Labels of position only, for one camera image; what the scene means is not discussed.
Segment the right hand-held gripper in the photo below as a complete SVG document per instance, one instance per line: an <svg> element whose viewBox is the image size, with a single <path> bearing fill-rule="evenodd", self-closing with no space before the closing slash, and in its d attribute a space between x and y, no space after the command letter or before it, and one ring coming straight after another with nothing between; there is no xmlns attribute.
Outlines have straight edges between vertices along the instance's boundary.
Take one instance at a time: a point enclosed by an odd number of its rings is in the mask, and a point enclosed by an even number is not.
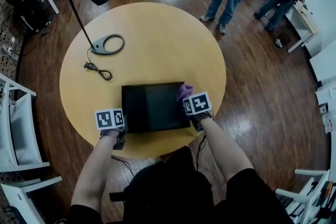
<svg viewBox="0 0 336 224"><path fill-rule="evenodd" d="M200 122L195 118L197 115L206 114L211 119L213 119L212 104L209 100L207 92L202 92L185 97L182 99L182 103L188 119L192 122L197 132L203 130Z"/></svg>

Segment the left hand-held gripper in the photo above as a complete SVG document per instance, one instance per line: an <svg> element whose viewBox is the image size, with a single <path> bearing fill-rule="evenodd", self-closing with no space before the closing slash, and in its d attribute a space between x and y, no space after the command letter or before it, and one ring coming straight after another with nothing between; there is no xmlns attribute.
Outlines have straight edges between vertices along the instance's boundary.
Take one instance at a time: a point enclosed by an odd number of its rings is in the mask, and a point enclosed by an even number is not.
<svg viewBox="0 0 336 224"><path fill-rule="evenodd" d="M124 118L121 108L106 109L95 112L97 130L100 131L100 138L107 136L110 131L117 131L114 150L122 150L125 145L125 134L128 132L128 122Z"/></svg>

